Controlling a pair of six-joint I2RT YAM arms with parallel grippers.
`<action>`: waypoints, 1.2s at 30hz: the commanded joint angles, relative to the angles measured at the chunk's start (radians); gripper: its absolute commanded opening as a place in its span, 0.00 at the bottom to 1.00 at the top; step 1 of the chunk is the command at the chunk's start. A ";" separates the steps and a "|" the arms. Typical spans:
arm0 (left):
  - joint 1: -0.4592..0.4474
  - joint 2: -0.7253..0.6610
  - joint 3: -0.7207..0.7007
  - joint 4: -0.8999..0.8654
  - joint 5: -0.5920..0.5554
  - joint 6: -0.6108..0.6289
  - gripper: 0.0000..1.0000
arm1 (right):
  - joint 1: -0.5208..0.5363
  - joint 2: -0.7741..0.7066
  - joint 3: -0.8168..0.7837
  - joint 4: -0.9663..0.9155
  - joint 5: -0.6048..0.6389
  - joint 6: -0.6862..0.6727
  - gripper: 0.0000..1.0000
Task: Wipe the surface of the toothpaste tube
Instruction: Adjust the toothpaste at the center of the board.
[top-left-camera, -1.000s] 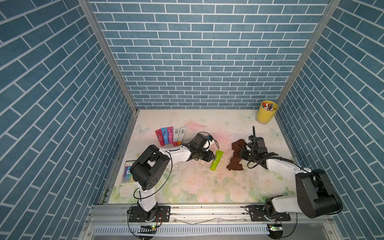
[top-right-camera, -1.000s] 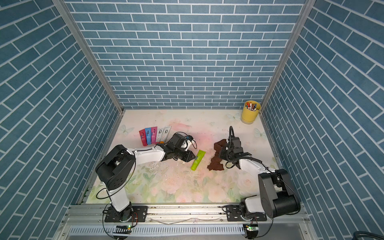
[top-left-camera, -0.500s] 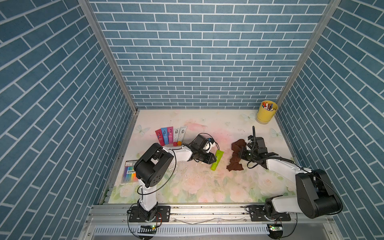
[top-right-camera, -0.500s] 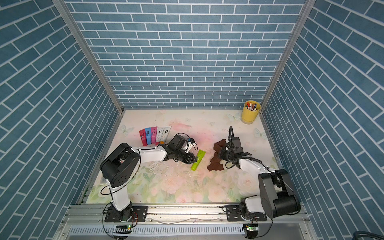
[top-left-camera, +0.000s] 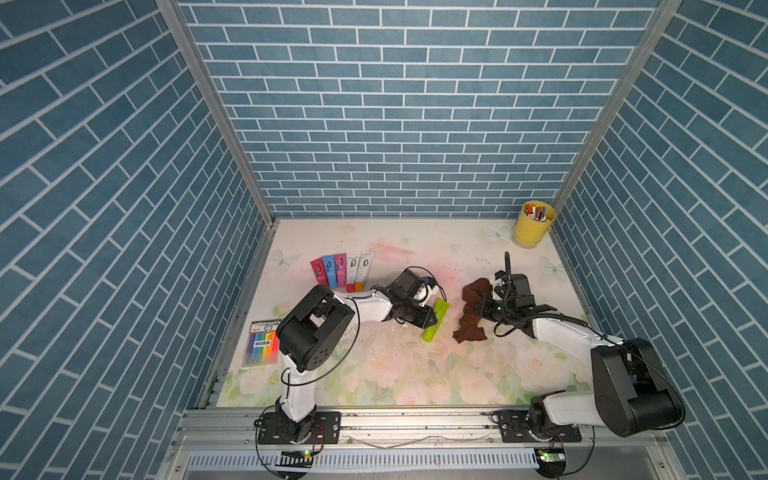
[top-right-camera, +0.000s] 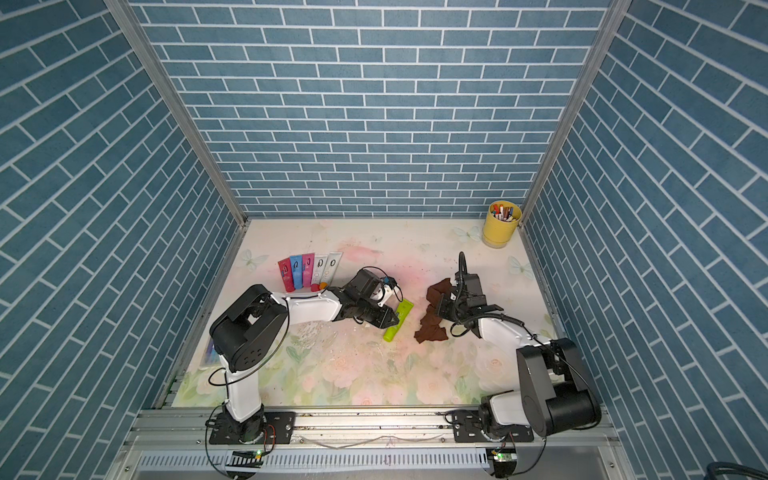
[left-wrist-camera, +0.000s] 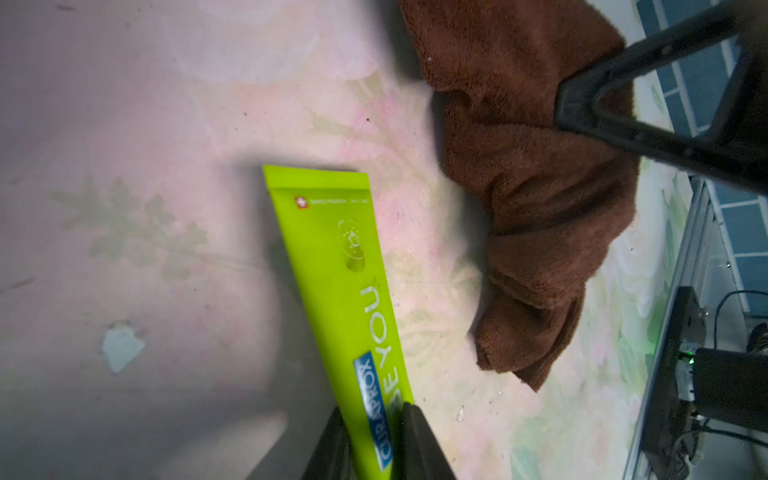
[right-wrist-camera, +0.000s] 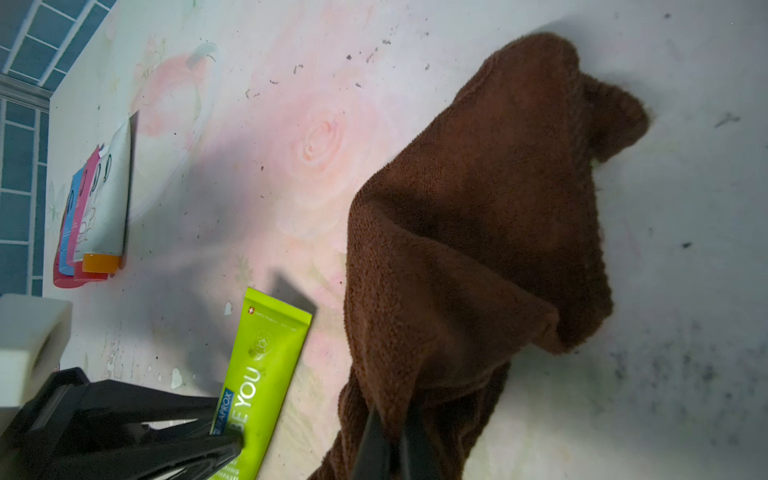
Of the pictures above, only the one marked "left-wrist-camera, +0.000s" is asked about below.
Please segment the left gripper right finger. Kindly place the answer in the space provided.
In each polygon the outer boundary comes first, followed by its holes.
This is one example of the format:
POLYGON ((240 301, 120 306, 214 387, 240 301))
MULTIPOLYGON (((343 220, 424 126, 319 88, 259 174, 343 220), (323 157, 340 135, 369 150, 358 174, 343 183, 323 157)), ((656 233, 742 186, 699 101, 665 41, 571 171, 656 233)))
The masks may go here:
POLYGON ((400 478, 405 480, 455 480, 423 411, 411 403, 401 414, 400 478))

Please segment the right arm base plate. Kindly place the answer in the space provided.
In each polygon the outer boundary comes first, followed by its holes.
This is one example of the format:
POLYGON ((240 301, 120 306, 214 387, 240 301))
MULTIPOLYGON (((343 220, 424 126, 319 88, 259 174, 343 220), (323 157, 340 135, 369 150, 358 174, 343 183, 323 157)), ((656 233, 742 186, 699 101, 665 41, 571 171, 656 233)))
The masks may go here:
POLYGON ((642 458, 656 478, 662 479, 678 464, 674 451, 678 435, 691 428, 692 369, 695 353, 705 346, 706 315, 695 289, 677 289, 660 359, 654 372, 640 440, 642 458))

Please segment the brown cloth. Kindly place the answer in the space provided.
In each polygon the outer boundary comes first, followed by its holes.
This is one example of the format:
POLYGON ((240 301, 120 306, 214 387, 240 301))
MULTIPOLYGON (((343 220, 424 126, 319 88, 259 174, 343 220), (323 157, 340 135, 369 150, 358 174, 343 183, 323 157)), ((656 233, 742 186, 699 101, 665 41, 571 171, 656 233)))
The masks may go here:
POLYGON ((404 1, 428 85, 445 96, 444 170, 476 196, 493 301, 478 364, 540 388, 570 343, 587 281, 632 222, 639 158, 559 130, 559 84, 617 54, 617 29, 584 1, 404 1))

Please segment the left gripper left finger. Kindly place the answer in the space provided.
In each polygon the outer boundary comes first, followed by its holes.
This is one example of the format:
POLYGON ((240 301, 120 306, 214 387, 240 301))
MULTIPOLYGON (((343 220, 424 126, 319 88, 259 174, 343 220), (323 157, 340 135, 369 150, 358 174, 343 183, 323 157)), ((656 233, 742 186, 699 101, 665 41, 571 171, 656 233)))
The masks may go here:
POLYGON ((340 409, 332 411, 308 461, 302 480, 349 480, 351 445, 340 409))

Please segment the green toothpaste tube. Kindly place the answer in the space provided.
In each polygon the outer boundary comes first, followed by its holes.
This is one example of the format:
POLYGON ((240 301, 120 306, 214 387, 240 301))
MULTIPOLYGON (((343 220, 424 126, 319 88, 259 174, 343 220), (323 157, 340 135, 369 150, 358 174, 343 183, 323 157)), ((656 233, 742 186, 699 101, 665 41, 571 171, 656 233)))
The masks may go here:
POLYGON ((395 479, 413 399, 366 174, 267 165, 265 183, 361 479, 395 479))

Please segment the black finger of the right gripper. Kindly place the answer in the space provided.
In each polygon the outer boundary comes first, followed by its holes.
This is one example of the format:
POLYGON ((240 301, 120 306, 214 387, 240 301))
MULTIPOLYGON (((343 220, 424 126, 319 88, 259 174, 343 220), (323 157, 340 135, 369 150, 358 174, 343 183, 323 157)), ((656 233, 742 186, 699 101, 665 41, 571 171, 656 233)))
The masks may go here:
POLYGON ((644 32, 564 80, 558 127, 757 195, 767 192, 767 4, 633 1, 644 32))

